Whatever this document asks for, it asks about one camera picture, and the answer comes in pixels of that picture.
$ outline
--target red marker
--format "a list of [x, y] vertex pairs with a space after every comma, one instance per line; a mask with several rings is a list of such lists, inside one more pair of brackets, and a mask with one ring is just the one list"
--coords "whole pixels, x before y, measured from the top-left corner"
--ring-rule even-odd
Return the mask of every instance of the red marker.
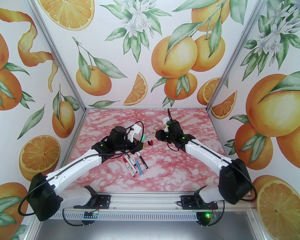
[[131, 173], [131, 175], [132, 175], [133, 177], [135, 177], [134, 172], [133, 172], [133, 170], [131, 169], [131, 167], [129, 166], [129, 164], [128, 164], [126, 158], [123, 158], [123, 161], [124, 161], [124, 163], [126, 164], [126, 166], [127, 166], [128, 170], [129, 170], [129, 172]]

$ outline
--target metal floor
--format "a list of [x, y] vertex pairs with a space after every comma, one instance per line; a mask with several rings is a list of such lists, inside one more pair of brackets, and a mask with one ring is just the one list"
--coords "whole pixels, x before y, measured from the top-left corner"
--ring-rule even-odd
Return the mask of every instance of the metal floor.
[[210, 227], [196, 222], [96, 221], [90, 227], [72, 227], [63, 220], [42, 222], [35, 240], [253, 240], [246, 212], [228, 211]]

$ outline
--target sliced orange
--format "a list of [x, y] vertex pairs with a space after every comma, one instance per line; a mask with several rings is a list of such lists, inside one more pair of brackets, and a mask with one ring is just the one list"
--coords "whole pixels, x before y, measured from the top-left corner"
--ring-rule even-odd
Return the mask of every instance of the sliced orange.
[[197, 100], [202, 105], [207, 105], [210, 98], [212, 97], [212, 93], [214, 92], [220, 78], [216, 77], [208, 80], [204, 83], [197, 93]]
[[95, 12], [94, 0], [37, 0], [57, 25], [72, 31], [85, 29]]
[[59, 142], [52, 136], [42, 135], [24, 145], [19, 156], [19, 166], [27, 172], [37, 174], [50, 169], [59, 156]]
[[132, 106], [141, 102], [146, 97], [147, 91], [148, 85], [146, 79], [140, 72], [138, 72], [133, 88], [126, 100], [124, 101], [123, 105]]
[[231, 111], [234, 107], [234, 104], [236, 103], [237, 92], [238, 91], [235, 91], [224, 102], [222, 102], [216, 106], [213, 106], [211, 108], [211, 113], [213, 114], [213, 116], [215, 118], [224, 119], [231, 113]]
[[262, 186], [257, 211], [273, 239], [300, 239], [300, 197], [285, 181], [271, 180]]

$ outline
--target orange fruit illustration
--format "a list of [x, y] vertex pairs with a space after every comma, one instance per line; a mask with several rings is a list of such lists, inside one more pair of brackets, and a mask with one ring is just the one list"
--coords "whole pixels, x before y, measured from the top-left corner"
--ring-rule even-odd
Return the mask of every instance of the orange fruit illustration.
[[28, 181], [38, 173], [52, 172], [60, 156], [59, 142], [52, 136], [41, 135], [29, 140], [19, 156], [19, 167]]
[[253, 170], [261, 170], [268, 166], [273, 156], [273, 144], [270, 137], [265, 140], [264, 147], [259, 157], [252, 163], [249, 163], [253, 149], [240, 151], [244, 144], [252, 138], [257, 131], [251, 123], [246, 123], [237, 130], [234, 138], [234, 146], [239, 159], [243, 160], [247, 167]]
[[72, 31], [85, 29], [92, 21], [94, 0], [37, 0], [46, 15], [57, 25]]
[[170, 36], [165, 37], [155, 46], [151, 57], [152, 67], [159, 76], [181, 77], [194, 65], [197, 45], [191, 37], [186, 37], [170, 50], [165, 63], [169, 40]]
[[291, 133], [300, 125], [300, 92], [278, 91], [268, 94], [286, 75], [272, 74], [259, 80], [246, 101], [247, 116], [259, 133], [278, 137]]
[[202, 105], [207, 105], [208, 101], [212, 97], [214, 90], [219, 82], [220, 78], [216, 77], [208, 80], [204, 83], [197, 93], [197, 100]]
[[2, 100], [2, 105], [0, 104], [0, 110], [12, 109], [16, 105], [18, 105], [21, 100], [21, 85], [15, 75], [4, 68], [0, 69], [0, 80], [4, 83], [4, 85], [8, 88], [8, 90], [15, 98], [13, 99], [0, 91], [0, 97]]
[[[6, 197], [20, 197], [21, 199], [27, 194], [27, 189], [20, 183], [9, 182], [0, 185], [0, 200]], [[10, 240], [19, 228], [23, 221], [23, 216], [18, 213], [19, 203], [5, 209], [3, 212], [9, 214], [16, 223], [12, 223], [5, 226], [0, 226], [0, 236], [2, 240]], [[21, 207], [21, 211], [25, 213], [27, 211], [28, 202], [25, 201]]]
[[225, 42], [221, 37], [219, 45], [214, 53], [209, 57], [209, 37], [206, 39], [206, 35], [203, 35], [195, 40], [197, 45], [198, 54], [195, 64], [192, 70], [197, 72], [205, 72], [215, 67], [222, 59], [225, 53]]
[[[192, 22], [193, 23], [199, 23], [204, 22], [206, 19], [208, 19], [218, 8], [218, 5], [223, 0], [217, 0], [215, 3], [204, 7], [204, 8], [198, 8], [198, 9], [192, 9]], [[218, 10], [211, 18], [210, 25], [209, 25], [209, 31], [211, 31], [216, 24], [219, 16], [220, 16], [220, 10]], [[226, 18], [228, 17], [230, 12], [230, 6], [229, 6], [229, 0], [226, 0], [222, 13], [221, 13], [221, 23], [224, 23]], [[206, 32], [208, 27], [209, 20], [199, 29], [201, 32]]]
[[213, 106], [211, 108], [212, 115], [217, 119], [224, 119], [227, 117], [236, 103], [236, 95], [238, 91], [235, 91], [231, 94], [227, 99], [225, 99], [222, 103]]
[[263, 175], [253, 182], [257, 189], [257, 211], [265, 230], [278, 240], [299, 239], [300, 198], [297, 191], [280, 178]]
[[9, 57], [7, 44], [0, 34], [0, 69], [7, 63]]
[[55, 113], [53, 113], [52, 127], [57, 136], [60, 138], [66, 138], [71, 134], [75, 125], [75, 114], [72, 106], [68, 102], [60, 102], [59, 116], [61, 123]]
[[110, 77], [101, 72], [96, 66], [93, 66], [93, 70], [91, 69], [91, 84], [83, 78], [79, 69], [76, 72], [76, 81], [83, 91], [93, 96], [103, 96], [109, 93], [112, 88]]
[[278, 146], [282, 154], [290, 163], [300, 168], [300, 127], [291, 133], [277, 137]]
[[138, 72], [135, 82], [133, 84], [133, 88], [128, 95], [128, 97], [125, 99], [123, 105], [125, 106], [132, 106], [134, 104], [137, 104], [141, 102], [147, 95], [148, 91], [148, 85], [145, 77], [143, 74]]
[[167, 97], [173, 100], [182, 100], [191, 96], [195, 92], [198, 82], [196, 77], [191, 73], [187, 73], [187, 78], [190, 83], [189, 93], [187, 94], [184, 88], [182, 88], [178, 96], [176, 96], [176, 87], [179, 78], [168, 79], [164, 87], [165, 94], [167, 95]]

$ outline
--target table surface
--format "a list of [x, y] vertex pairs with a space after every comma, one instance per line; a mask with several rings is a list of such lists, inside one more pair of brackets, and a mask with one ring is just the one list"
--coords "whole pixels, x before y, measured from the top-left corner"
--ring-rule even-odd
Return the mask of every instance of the table surface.
[[[207, 147], [224, 154], [206, 109], [172, 109], [171, 114], [173, 119], [179, 121], [185, 134], [195, 136]], [[155, 138], [155, 132], [165, 128], [163, 118], [167, 115], [167, 109], [158, 108], [89, 110], [70, 162], [109, 135], [115, 126], [128, 127], [136, 121], [142, 121], [146, 138], [140, 154], [149, 170], [146, 171], [139, 161], [144, 175], [138, 173], [133, 178], [122, 157], [109, 159], [83, 174], [67, 189], [90, 185], [98, 192], [195, 191], [204, 185], [218, 184], [218, 176], [200, 160], [183, 151], [171, 151], [165, 142]], [[148, 140], [153, 140], [153, 146], [147, 144]]]

